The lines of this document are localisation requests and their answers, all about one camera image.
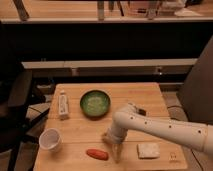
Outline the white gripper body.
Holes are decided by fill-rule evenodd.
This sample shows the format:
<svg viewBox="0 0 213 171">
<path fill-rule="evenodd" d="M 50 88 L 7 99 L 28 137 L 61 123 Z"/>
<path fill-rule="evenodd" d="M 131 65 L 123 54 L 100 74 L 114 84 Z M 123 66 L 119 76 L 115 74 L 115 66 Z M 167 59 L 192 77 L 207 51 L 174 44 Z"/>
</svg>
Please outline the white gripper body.
<svg viewBox="0 0 213 171">
<path fill-rule="evenodd" d="M 102 135 L 102 140 L 109 144 L 122 144 L 127 136 L 127 131 L 123 128 L 110 127 Z"/>
</svg>

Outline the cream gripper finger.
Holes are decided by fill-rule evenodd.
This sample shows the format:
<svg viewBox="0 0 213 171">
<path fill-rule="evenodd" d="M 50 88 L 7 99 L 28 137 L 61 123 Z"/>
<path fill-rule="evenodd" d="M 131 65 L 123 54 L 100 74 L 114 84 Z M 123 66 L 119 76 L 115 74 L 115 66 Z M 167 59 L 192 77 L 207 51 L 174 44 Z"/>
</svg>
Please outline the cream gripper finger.
<svg viewBox="0 0 213 171">
<path fill-rule="evenodd" d="M 114 161 L 118 163 L 120 161 L 120 156 L 122 152 L 122 145 L 121 144 L 113 144 L 112 145 L 112 154 Z"/>
</svg>

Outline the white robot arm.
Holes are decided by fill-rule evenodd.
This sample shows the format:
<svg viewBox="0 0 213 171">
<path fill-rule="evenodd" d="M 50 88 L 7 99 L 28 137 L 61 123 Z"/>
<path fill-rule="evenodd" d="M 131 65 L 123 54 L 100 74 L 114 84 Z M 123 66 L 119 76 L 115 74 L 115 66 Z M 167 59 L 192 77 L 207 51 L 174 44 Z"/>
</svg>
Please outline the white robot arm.
<svg viewBox="0 0 213 171">
<path fill-rule="evenodd" d="M 102 135 L 102 140 L 111 145 L 116 163 L 120 160 L 122 143 L 129 130 L 144 132 L 213 156 L 213 125 L 152 118 L 141 115 L 139 111 L 135 104 L 125 104 L 113 113 L 111 125 Z"/>
</svg>

